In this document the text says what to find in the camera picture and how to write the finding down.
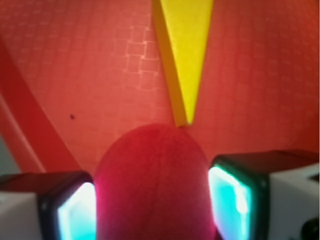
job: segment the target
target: red textured surface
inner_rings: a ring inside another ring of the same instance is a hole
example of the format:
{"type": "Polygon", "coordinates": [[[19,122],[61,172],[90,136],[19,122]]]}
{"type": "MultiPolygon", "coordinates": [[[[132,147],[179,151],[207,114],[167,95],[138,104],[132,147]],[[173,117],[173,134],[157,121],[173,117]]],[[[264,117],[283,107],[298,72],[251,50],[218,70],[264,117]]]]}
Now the red textured surface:
{"type": "MultiPolygon", "coordinates": [[[[174,124],[150,0],[2,0],[0,35],[91,173],[123,133],[174,124]]],[[[319,152],[319,2],[215,0],[195,121],[183,130],[209,161],[319,152]]]]}
{"type": "Polygon", "coordinates": [[[215,239],[209,163],[170,125],[139,127],[102,158],[94,178],[98,239],[215,239]]]}

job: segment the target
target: white plastic part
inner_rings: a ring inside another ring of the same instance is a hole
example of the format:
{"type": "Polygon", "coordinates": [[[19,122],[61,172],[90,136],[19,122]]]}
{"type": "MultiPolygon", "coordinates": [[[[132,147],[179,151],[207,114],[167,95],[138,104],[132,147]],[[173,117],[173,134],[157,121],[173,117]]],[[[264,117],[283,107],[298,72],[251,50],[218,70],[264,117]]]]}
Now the white plastic part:
{"type": "Polygon", "coordinates": [[[41,240],[37,196],[0,191],[0,239],[41,240]]]}
{"type": "Polygon", "coordinates": [[[270,174],[268,239],[301,239],[304,223],[319,217],[319,163],[270,174]]]}

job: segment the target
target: red plastic panel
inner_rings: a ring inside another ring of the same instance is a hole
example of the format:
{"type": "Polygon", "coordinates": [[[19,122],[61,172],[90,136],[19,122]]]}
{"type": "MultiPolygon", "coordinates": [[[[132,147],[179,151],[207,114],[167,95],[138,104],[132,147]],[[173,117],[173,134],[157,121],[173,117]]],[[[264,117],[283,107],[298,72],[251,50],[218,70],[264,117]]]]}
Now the red plastic panel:
{"type": "MultiPolygon", "coordinates": [[[[91,173],[123,133],[174,124],[150,0],[2,0],[0,34],[91,173]]],[[[215,0],[195,121],[184,129],[209,161],[219,153],[318,152],[319,3],[215,0]]]]}

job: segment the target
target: glowing cyan eye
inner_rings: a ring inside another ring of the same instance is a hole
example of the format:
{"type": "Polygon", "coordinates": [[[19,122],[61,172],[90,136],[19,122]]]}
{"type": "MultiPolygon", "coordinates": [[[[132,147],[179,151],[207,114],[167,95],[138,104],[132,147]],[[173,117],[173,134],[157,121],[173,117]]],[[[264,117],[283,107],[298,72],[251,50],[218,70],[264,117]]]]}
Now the glowing cyan eye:
{"type": "Polygon", "coordinates": [[[58,208],[61,240],[95,240],[96,219],[95,186],[86,182],[58,208]]]}
{"type": "Polygon", "coordinates": [[[209,170],[209,187],[214,222],[222,237],[248,239],[252,202],[249,187],[218,166],[209,170]]]}

